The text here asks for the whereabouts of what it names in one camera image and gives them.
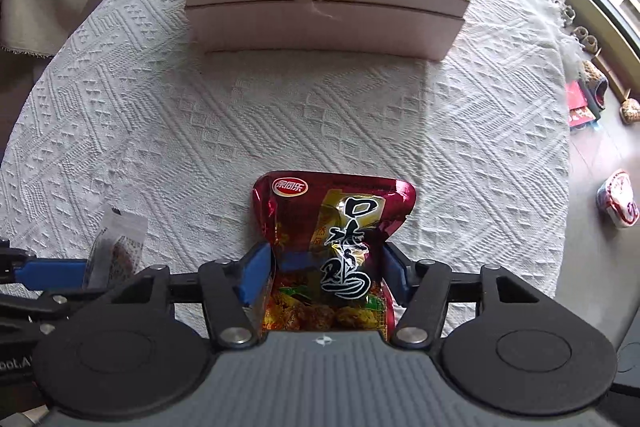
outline table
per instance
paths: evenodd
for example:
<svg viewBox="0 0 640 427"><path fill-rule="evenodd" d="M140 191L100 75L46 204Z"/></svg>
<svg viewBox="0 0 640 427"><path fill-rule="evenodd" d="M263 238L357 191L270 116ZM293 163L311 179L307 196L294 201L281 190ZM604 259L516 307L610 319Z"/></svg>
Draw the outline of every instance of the table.
<svg viewBox="0 0 640 427"><path fill-rule="evenodd" d="M148 217L143 266L190 271L258 239L250 190L264 172L394 176L418 193L393 238L409 257L499 263L553 295L568 205L563 61L575 58L557 17L549 0L471 0L440 63L204 55L183 0L104 0L22 109L0 230L39 256L85 257L108 202ZM453 308L449 325L471 313ZM177 316L198 322L194 309Z"/></svg>

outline white crosshair mark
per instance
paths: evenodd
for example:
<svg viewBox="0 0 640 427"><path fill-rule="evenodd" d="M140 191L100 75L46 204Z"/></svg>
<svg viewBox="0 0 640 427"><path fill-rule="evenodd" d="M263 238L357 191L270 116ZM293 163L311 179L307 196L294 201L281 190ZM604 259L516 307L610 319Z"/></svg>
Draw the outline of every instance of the white crosshair mark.
<svg viewBox="0 0 640 427"><path fill-rule="evenodd" d="M322 337L316 338L316 340L314 342L316 344L320 344L322 347L324 347L324 346L328 346L333 341L334 340L331 337L329 337L328 335L323 335Z"/></svg>

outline red and white container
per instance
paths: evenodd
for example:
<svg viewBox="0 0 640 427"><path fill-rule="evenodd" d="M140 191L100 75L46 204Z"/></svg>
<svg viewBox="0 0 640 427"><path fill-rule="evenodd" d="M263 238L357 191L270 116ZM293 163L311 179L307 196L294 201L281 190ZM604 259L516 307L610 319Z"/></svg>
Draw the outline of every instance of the red and white container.
<svg viewBox="0 0 640 427"><path fill-rule="evenodd" d="M640 219L640 210L634 201L629 174L622 169L615 171L599 188L598 208L609 214L619 229L632 227Z"/></svg>
<svg viewBox="0 0 640 427"><path fill-rule="evenodd" d="M205 51L300 49L442 60L469 0L185 0Z"/></svg>

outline black circular motor housing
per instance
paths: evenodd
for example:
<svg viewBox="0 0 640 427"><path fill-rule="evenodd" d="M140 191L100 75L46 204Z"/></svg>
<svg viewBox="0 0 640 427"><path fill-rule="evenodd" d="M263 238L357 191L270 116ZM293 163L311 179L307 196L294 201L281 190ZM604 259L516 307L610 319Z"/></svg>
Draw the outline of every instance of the black circular motor housing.
<svg viewBox="0 0 640 427"><path fill-rule="evenodd" d="M72 416L125 419L189 394L209 351L190 327L148 306L76 315L38 343L33 372L45 397Z"/></svg>
<svg viewBox="0 0 640 427"><path fill-rule="evenodd" d="M517 415L583 409L616 374L603 334L551 299L484 307L444 340L440 357L463 394Z"/></svg>

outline red oval logo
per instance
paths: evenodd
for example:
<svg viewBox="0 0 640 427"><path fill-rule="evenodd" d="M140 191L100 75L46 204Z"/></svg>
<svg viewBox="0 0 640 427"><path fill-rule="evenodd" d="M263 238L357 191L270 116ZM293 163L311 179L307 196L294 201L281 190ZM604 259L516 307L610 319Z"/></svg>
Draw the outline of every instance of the red oval logo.
<svg viewBox="0 0 640 427"><path fill-rule="evenodd" d="M271 185L271 190L283 198L293 198L308 191L309 185L300 178L278 178Z"/></svg>

